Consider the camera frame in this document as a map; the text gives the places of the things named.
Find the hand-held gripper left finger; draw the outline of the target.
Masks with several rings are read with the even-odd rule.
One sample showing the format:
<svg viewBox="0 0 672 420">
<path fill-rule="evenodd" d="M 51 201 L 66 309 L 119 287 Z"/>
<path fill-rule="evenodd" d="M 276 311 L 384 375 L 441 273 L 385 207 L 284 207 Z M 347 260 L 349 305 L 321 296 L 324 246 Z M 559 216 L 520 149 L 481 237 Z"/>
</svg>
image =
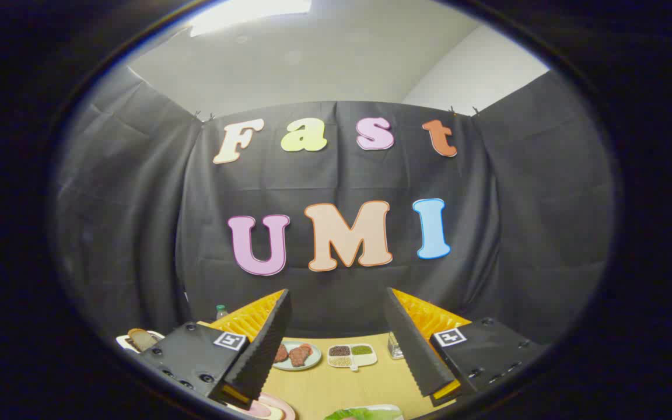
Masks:
<svg viewBox="0 0 672 420">
<path fill-rule="evenodd" d="M 142 366 L 200 398 L 248 409 L 266 383 L 292 316 L 270 293 L 213 323 L 189 322 L 139 352 Z"/>
</svg>

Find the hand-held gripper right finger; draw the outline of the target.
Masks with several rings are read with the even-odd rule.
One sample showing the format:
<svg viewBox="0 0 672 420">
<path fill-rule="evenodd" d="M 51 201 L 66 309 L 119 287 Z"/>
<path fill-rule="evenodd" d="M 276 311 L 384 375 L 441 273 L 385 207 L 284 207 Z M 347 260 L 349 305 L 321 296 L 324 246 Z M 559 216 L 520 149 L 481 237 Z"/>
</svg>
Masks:
<svg viewBox="0 0 672 420">
<path fill-rule="evenodd" d="M 469 321 L 398 289 L 386 289 L 384 317 L 419 393 L 436 407 L 506 383 L 547 350 L 493 317 Z"/>
</svg>

